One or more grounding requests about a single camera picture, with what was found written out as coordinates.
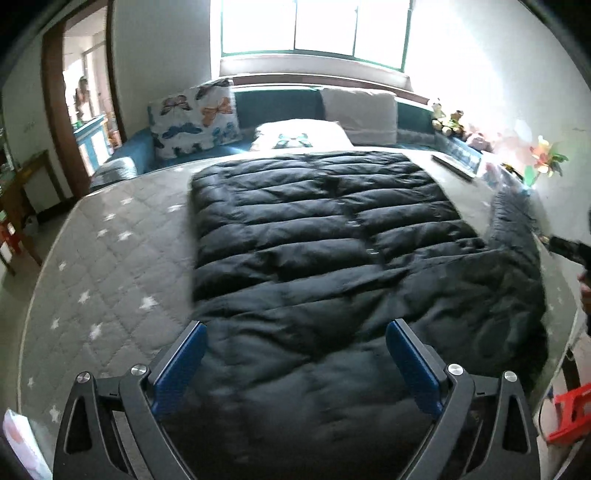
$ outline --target blue gripper pad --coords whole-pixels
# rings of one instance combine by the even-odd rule
[[[207,349],[207,327],[200,323],[152,385],[152,414],[157,420],[177,410]]]
[[[390,322],[386,328],[386,346],[418,408],[438,418],[443,412],[443,403],[437,377],[396,322]]]

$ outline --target stuffed toy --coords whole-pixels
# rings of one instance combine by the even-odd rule
[[[433,118],[434,120],[439,120],[441,118],[445,118],[445,113],[443,113],[443,110],[441,109],[441,102],[440,102],[439,98],[437,99],[436,102],[433,102],[431,104],[431,108],[433,109],[433,113],[431,114],[431,118]]]
[[[441,133],[446,137],[451,137],[452,135],[456,135],[462,138],[464,134],[464,127],[460,125],[460,118],[464,115],[464,112],[461,110],[456,110],[452,113],[449,117],[444,118],[441,123]]]

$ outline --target tiled floor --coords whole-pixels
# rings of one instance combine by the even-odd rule
[[[45,258],[66,216],[51,220],[39,227],[35,247]],[[10,257],[6,244],[2,247],[5,258]],[[40,268],[23,251],[10,259],[17,274],[12,276],[0,264],[0,411],[17,409],[17,371],[22,329],[29,301],[35,289]]]

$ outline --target butterfly pillow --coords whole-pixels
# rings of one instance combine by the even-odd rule
[[[157,158],[182,157],[241,138],[232,81],[193,87],[148,106]]]

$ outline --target plush toy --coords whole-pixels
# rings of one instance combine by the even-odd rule
[[[460,125],[460,118],[464,115],[461,110],[456,110],[448,118],[445,118],[442,122],[441,133],[446,137],[457,135],[462,138],[464,133],[464,127]]]
[[[433,113],[431,114],[431,118],[433,119],[433,128],[440,132],[443,128],[441,119],[445,118],[446,115],[445,113],[443,113],[443,110],[441,109],[441,103],[439,101],[439,98],[436,102],[433,102],[431,104],[431,108],[433,108]]]

